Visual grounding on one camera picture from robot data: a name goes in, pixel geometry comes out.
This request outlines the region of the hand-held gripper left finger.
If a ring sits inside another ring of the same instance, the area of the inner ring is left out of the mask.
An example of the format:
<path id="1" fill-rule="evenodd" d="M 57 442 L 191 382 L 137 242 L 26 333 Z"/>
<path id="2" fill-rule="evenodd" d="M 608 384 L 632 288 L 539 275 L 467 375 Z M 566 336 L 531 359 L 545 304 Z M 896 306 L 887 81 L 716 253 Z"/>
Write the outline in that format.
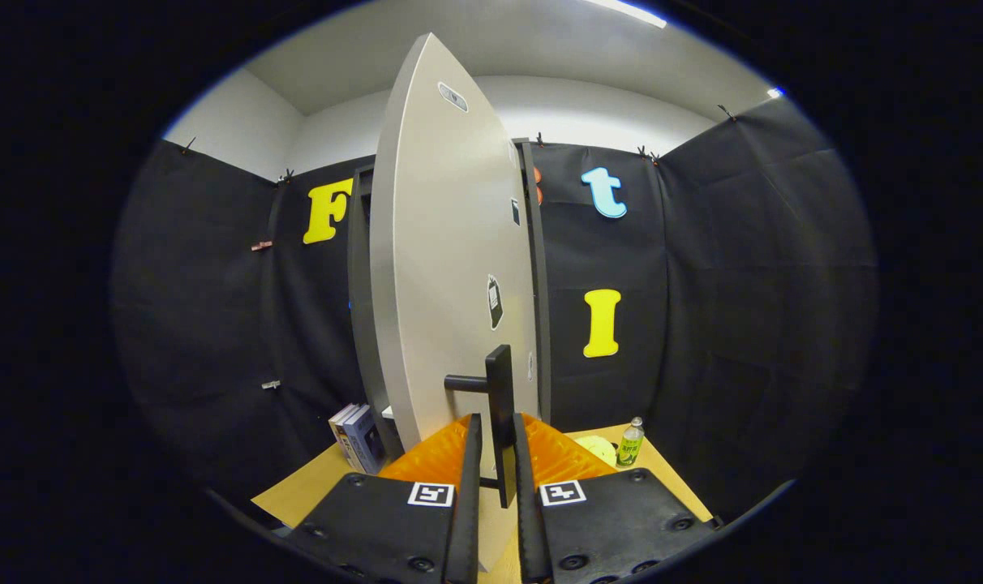
<path id="1" fill-rule="evenodd" d="M 285 546 L 336 583 L 476 583 L 480 414 L 462 422 L 458 484 L 346 474 Z"/>

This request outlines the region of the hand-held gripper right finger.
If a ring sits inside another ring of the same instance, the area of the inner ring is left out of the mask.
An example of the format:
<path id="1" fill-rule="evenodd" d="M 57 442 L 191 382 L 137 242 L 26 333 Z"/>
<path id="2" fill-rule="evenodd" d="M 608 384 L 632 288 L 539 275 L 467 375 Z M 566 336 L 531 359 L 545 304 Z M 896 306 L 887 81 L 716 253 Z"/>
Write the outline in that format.
<path id="1" fill-rule="evenodd" d="M 647 583 L 723 528 L 647 468 L 612 470 L 568 436 L 513 416 L 525 583 Z"/>

